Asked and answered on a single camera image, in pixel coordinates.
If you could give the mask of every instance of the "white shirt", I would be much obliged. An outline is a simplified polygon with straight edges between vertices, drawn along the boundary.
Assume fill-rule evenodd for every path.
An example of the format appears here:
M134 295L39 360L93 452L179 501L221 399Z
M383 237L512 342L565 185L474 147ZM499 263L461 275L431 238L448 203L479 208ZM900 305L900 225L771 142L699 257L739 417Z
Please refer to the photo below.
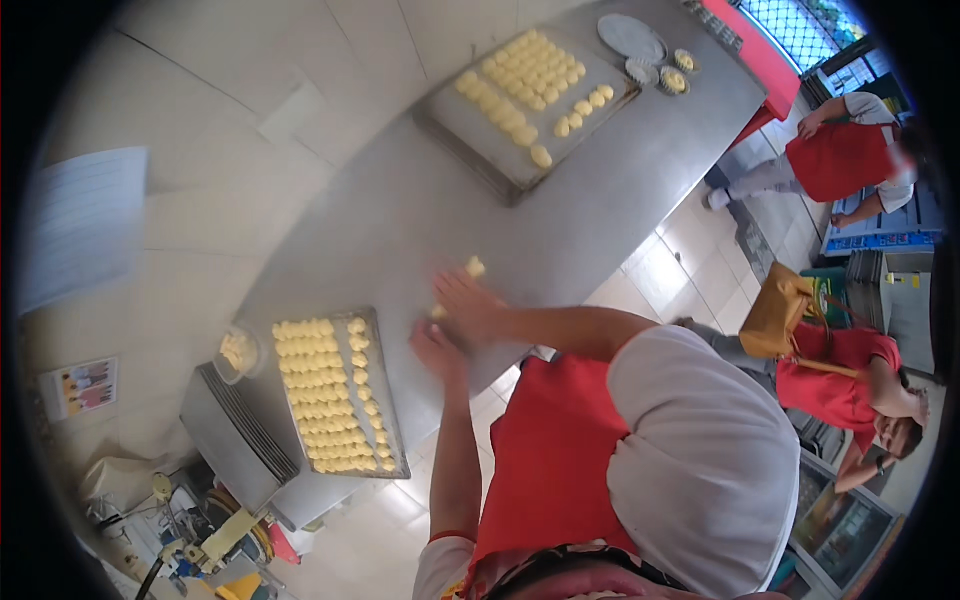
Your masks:
M843 96L847 105L847 112L854 123L860 125L882 125L894 123L896 119L879 97L865 91L855 91ZM900 144L893 138L893 128L883 128L883 135L887 140L887 152L895 165L902 165L906 158ZM917 172L911 167L902 167L893 181L887 180L876 187L876 192L883 204L883 210L891 213L902 208L913 198L913 184L917 180Z
M634 432L617 444L607 486L640 558L709 597L766 589L800 487L800 443L777 401L672 325L624 346L607 387ZM437 600L462 582L473 547L463 538L427 544L414 600ZM489 590L525 558L483 561L478 585Z

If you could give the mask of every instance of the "metal baking tray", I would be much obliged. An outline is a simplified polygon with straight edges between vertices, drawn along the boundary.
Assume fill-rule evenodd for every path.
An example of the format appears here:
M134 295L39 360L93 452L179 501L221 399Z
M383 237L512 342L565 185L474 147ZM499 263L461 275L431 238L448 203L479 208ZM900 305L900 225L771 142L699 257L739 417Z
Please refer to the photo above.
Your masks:
M457 73L442 87L420 101L414 109L416 122L485 180L507 206L519 204L523 197L559 168L560 163L582 141L639 93L639 87L634 81L591 53L575 38L552 29L540 31L558 47L573 54L587 68L587 74L544 111L537 112L523 105L483 73L480 65L502 46L492 49L464 71L475 72L481 80L495 89L497 94L510 99L515 107L523 111L527 123L536 127L540 133L535 143L544 146L553 157L553 165L549 169L539 168L530 158L529 148L517 146L508 134L488 120L478 106L454 88L454 82L461 73ZM553 128L557 120L572 112L573 105L579 100L586 100L590 92L600 84L613 88L613 99L603 108L596 108L591 116L584 119L584 126L570 132L568 137L554 135Z
M367 435L367 442L376 448L376 439L373 436L373 427L370 425L367 413L363 411L363 401L357 396L357 384L353 383L353 370L355 367L350 362L350 356L353 350L350 348L350 334L347 332L347 324L356 317L360 317L367 322L366 335L370 339L370 345L363 350L367 355L369 364L367 365L367 374L370 378L367 385L373 391L373 399L380 406L380 414L383 415L383 426L387 430L387 444L394 451L394 460L396 461L396 470L386 471L383 468L377 470L346 470L339 473L320 473L314 470L313 461L306 455L307 445L297 426L297 420L294 419L293 406L290 399L287 398L287 410L290 412L290 419L294 422L294 429L297 430L297 437L300 439L300 449L303 451L303 457L310 470L323 475L337 475L343 477L360 477L363 479L410 479L410 463L407 462L406 448L403 446L403 439L400 436L400 426L396 419L396 410L394 408L394 397L390 392L390 382L387 380L387 368L383 361L383 348L380 346L380 329L376 322L376 310L372 306L364 306L349 312L335 313L332 315L318 316L317 319L330 319L333 324L333 335L337 340L340 355L344 357L344 370L347 372L347 386L350 390L350 403L353 405L353 413L360 420L360 428ZM287 388L283 386L283 393L286 395ZM380 457L375 454L377 465L380 465Z

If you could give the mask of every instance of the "mustard yellow handbag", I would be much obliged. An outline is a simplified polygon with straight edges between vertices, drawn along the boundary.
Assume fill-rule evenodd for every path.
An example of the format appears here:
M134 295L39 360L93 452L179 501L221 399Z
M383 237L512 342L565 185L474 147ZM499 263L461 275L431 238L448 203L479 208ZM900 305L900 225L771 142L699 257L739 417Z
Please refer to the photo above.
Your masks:
M744 351L757 358L781 359L795 354L798 365L817 371L837 372L856 379L859 372L846 367L807 360L800 356L793 332L804 317L807 308L822 322L829 336L827 319L820 304L814 301L813 287L779 262L770 267L754 307L740 328L740 343Z

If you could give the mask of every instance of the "glass display case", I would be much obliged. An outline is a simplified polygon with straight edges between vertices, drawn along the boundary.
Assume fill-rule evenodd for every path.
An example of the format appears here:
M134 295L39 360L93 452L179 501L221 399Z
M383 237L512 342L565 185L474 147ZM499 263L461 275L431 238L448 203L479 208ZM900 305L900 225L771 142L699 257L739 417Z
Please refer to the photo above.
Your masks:
M797 517L770 590L796 600L842 598L890 535L897 512L862 487L838 494L835 481L836 469L802 451Z

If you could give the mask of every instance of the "stainless steel table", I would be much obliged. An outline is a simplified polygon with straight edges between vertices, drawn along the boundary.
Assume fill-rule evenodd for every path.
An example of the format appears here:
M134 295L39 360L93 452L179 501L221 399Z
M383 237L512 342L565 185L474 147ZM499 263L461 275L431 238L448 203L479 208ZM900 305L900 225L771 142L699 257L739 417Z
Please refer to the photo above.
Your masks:
M585 140L516 208L503 207L456 157L398 118L316 199L276 251L238 319L263 340L271 324L372 304L408 448L440 425L441 391L408 351L413 321L433 303L439 266L479 255L487 282L508 302L583 302L654 230L727 150L766 97L738 59L671 0L603 2L550 25L622 68L596 33L600 16L631 14L669 49L702 63L692 91L642 91ZM527 348L501 346L472 359L477 393ZM246 383L252 410L292 456L300 446L274 364ZM274 498L301 527L353 493L363 479L303 471Z

